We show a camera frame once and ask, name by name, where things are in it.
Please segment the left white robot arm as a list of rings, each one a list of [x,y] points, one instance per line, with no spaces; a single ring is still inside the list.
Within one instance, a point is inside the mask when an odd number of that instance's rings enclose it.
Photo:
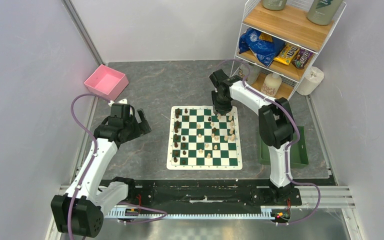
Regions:
[[[50,207],[60,233],[94,238],[102,229],[104,216],[118,203],[132,204],[137,198],[132,178],[103,176],[120,146],[151,132],[143,109],[114,103],[110,114],[94,130],[90,151],[78,175]]]

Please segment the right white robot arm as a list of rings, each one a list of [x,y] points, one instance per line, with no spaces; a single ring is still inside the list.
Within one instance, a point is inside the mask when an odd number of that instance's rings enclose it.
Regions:
[[[270,183],[257,202],[263,205],[286,205],[299,194],[290,175],[290,147],[299,134],[289,101],[278,100],[255,90],[238,75],[229,77],[222,69],[209,76],[214,86],[211,92],[213,111],[226,115],[232,111],[232,101],[238,101],[258,116],[260,139],[268,146]]]

